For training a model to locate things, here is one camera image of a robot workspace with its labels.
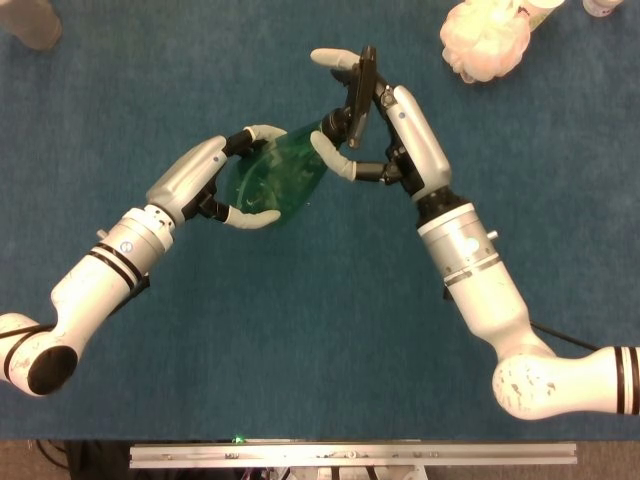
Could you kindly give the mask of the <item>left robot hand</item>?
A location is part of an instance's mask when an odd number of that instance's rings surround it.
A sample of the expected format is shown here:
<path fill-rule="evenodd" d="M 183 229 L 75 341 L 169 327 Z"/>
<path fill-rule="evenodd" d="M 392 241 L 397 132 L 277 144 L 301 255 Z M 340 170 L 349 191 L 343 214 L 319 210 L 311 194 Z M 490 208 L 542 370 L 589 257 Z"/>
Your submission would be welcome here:
<path fill-rule="evenodd" d="M 147 202 L 163 210 L 177 226 L 200 214 L 238 229 L 255 230 L 273 224 L 278 210 L 244 213 L 215 199 L 216 178 L 227 160 L 244 156 L 285 134 L 283 129 L 250 125 L 229 136 L 214 136 L 183 154 L 148 190 Z"/>

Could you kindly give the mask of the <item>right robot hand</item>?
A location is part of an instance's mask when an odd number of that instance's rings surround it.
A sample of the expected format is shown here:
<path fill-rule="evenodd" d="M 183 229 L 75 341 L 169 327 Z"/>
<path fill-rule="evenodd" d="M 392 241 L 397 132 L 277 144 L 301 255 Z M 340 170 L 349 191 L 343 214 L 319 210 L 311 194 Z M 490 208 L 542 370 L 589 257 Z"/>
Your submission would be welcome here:
<path fill-rule="evenodd" d="M 310 58 L 329 68 L 348 88 L 345 105 L 328 114 L 310 135 L 311 145 L 330 170 L 349 181 L 399 182 L 426 216 L 466 202 L 450 187 L 449 161 L 420 106 L 409 90 L 381 76 L 374 47 L 365 47 L 361 54 L 316 48 Z M 377 109 L 390 135 L 384 164 L 350 160 L 339 151 L 344 143 L 352 149 L 360 145 L 371 107 Z"/>

